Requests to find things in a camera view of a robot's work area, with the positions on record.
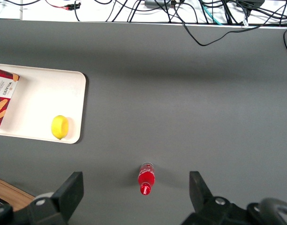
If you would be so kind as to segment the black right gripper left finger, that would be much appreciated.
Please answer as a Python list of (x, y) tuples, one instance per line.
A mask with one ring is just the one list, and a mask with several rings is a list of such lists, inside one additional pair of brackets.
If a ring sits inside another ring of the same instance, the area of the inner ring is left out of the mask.
[(73, 172), (51, 195), (36, 197), (13, 214), (15, 225), (67, 225), (84, 195), (83, 173)]

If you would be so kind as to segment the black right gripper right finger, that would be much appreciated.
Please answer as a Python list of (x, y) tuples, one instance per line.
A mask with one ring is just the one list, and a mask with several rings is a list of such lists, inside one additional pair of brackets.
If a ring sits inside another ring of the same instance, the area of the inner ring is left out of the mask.
[(183, 225), (250, 225), (247, 211), (224, 197), (214, 196), (199, 172), (189, 173), (189, 196), (194, 208)]

